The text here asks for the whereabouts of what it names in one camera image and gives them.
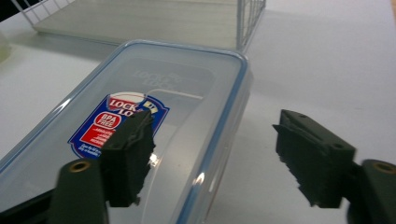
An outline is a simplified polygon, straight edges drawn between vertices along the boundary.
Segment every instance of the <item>transparent lid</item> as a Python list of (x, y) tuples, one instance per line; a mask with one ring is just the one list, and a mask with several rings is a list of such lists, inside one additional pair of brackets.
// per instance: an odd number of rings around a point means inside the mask
[(247, 71), (228, 50), (120, 46), (0, 161), (0, 211), (52, 189), (64, 164), (98, 157), (120, 122), (150, 109), (156, 147), (141, 202), (109, 209), (110, 222), (176, 222)]

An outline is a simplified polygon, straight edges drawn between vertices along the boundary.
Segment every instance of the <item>white surface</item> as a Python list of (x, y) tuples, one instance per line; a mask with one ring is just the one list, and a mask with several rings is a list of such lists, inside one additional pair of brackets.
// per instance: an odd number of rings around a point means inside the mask
[[(114, 47), (0, 23), (0, 157)], [(275, 153), (281, 108), (315, 119), (359, 151), (396, 163), (396, 32), (389, 0), (269, 0), (247, 56), (252, 93), (207, 223), (346, 223), (309, 207)]]

